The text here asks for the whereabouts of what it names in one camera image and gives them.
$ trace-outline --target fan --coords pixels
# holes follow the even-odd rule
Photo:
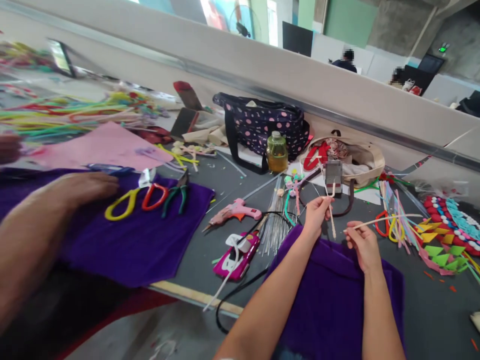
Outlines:
[[[237,31],[245,38],[261,39],[262,37],[260,21],[257,15],[250,7],[240,5],[238,2],[228,20],[228,29],[231,33]]]

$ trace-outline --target floor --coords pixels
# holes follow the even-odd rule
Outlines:
[[[230,328],[234,320],[222,316]],[[213,311],[183,302],[124,317],[103,328],[66,360],[165,360],[171,347],[156,348],[165,341],[176,343],[168,360],[212,359],[224,335],[218,330]]]

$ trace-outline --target green felt triangle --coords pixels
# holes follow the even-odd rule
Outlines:
[[[443,249],[444,249],[443,247],[438,247],[438,246],[430,246],[430,245],[425,246],[425,250],[427,251],[428,256],[431,258],[436,257],[438,254],[442,252]]]
[[[468,265],[465,265],[464,267],[459,268],[456,272],[461,273],[462,271],[467,270],[468,267],[469,267]]]
[[[458,257],[456,260],[458,261],[458,267],[461,267],[469,262],[468,259],[464,257]]]
[[[447,264],[447,261],[449,260],[450,254],[443,254],[443,255],[438,255],[435,257],[432,257],[431,260],[435,263],[440,265],[441,267],[444,267]]]
[[[449,253],[455,256],[460,256],[465,250],[465,246],[452,246]]]
[[[450,271],[455,271],[455,270],[457,270],[458,267],[459,267],[459,260],[456,259],[456,260],[452,261],[451,263],[447,264],[445,266],[445,269],[450,270]]]

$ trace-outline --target plastic bottle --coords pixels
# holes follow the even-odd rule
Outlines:
[[[289,166],[287,141],[278,131],[272,131],[267,141],[266,158],[268,168],[274,173],[281,173]]]

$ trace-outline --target yellow liquid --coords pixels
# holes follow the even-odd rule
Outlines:
[[[285,146],[275,145],[266,151],[268,168],[274,173],[281,173],[289,167],[288,153]]]

